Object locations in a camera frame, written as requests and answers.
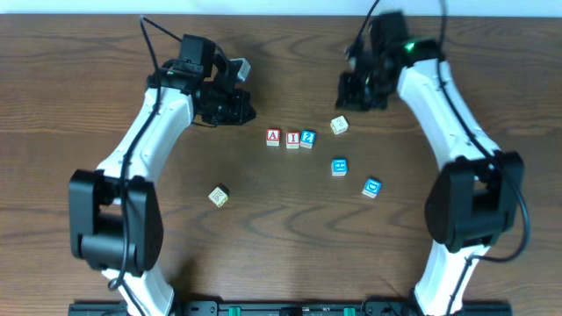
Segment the red letter A block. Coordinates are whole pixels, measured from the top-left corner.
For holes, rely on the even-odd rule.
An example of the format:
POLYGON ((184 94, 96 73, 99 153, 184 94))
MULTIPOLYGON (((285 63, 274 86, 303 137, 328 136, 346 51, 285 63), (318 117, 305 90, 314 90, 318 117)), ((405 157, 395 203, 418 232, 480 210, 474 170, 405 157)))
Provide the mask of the red letter A block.
POLYGON ((280 146, 281 130, 278 128, 269 128, 266 134, 266 145, 268 147, 280 146))

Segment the cream wooden block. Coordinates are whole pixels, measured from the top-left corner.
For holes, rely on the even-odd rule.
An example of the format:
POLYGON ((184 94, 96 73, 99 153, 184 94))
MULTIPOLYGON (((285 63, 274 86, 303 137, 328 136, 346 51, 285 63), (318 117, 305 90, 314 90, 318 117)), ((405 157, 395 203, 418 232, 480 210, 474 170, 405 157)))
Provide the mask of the cream wooden block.
POLYGON ((339 116, 330 121, 330 128, 334 135, 338 135, 348 130, 349 123, 344 116, 339 116))

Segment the red letter I block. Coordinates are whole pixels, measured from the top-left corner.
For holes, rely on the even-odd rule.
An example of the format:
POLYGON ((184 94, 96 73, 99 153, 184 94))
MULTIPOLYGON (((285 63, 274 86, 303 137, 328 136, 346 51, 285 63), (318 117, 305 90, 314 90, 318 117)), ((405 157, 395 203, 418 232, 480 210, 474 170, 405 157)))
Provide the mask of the red letter I block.
POLYGON ((287 149, 296 149, 300 145, 300 132, 287 132, 285 136, 285 147, 287 149))

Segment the blue number 2 block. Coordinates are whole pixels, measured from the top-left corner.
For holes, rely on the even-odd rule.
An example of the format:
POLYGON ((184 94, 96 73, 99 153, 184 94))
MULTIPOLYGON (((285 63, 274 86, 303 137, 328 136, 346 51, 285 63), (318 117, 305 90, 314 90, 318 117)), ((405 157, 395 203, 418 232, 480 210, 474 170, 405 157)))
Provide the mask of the blue number 2 block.
POLYGON ((304 148, 312 148, 315 142, 316 132, 303 130, 300 135, 299 146, 304 148))

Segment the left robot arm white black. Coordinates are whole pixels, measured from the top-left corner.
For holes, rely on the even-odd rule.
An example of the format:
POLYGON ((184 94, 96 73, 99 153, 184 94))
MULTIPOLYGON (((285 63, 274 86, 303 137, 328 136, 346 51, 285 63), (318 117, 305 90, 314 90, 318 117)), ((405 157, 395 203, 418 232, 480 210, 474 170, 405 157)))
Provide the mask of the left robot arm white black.
POLYGON ((256 117, 241 89, 251 66, 212 41, 185 34, 176 59, 155 68, 126 135, 93 171, 68 184, 71 252, 100 271, 117 303, 75 302, 71 315, 181 315, 184 305, 158 264, 163 223, 155 186, 179 136, 196 116, 211 127, 256 117))

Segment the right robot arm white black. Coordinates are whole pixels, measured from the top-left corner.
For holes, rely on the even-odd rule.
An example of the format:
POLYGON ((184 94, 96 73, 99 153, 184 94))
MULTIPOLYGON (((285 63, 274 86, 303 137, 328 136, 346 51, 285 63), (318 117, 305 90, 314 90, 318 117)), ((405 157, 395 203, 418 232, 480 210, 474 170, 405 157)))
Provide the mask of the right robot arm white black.
POLYGON ((527 218, 524 164, 488 137, 462 98, 443 40, 410 35, 399 11, 369 13, 346 53, 336 107, 384 109, 397 95, 415 115, 436 158, 438 175, 424 205, 432 239, 421 279, 403 302, 369 303, 370 315, 509 315, 501 302, 463 300, 489 249, 527 218))

